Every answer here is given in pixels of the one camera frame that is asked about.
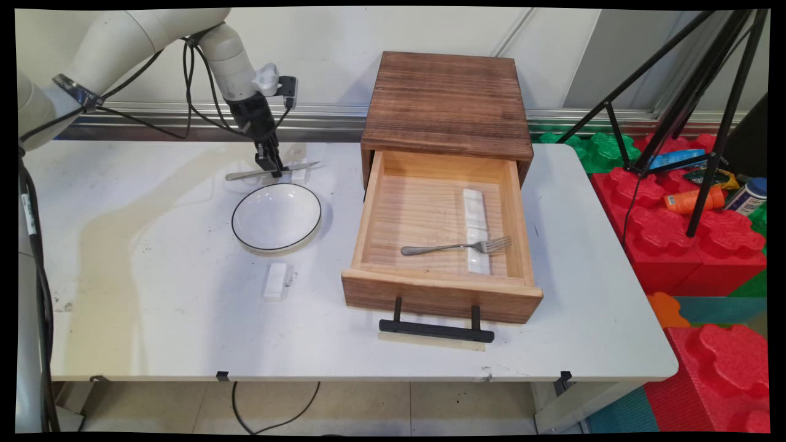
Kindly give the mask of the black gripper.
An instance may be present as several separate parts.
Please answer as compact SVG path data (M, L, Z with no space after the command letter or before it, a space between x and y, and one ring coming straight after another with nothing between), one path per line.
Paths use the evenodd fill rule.
M283 174L283 162L279 153L276 121L263 95L228 101L228 108L238 124L239 131L255 142L255 162L263 171L275 179Z

